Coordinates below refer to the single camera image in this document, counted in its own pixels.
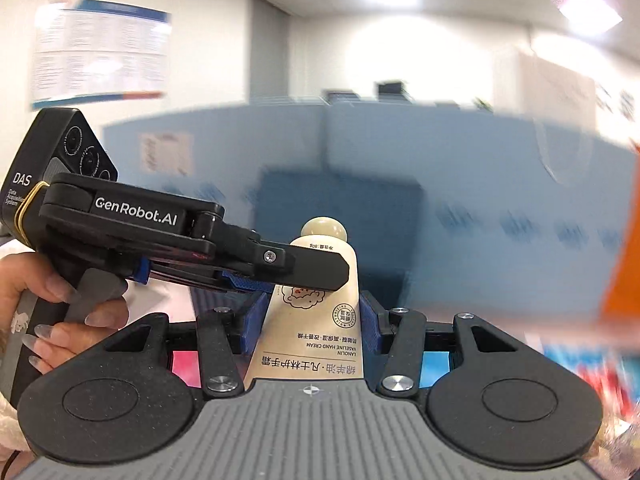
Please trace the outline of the person's left hand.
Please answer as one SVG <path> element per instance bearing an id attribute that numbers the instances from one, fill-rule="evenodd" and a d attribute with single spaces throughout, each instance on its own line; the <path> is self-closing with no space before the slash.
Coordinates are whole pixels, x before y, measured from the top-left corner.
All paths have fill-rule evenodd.
<path id="1" fill-rule="evenodd" d="M 36 252 L 21 252 L 1 258 L 1 347 L 6 348 L 14 314 L 24 292 L 31 292 L 40 306 L 71 306 L 77 292 L 53 269 L 50 261 Z M 96 302 L 82 320 L 66 313 L 60 318 L 45 316 L 25 335 L 29 361 L 41 375 L 61 366 L 108 336 L 124 328 L 129 311 L 122 296 Z"/>

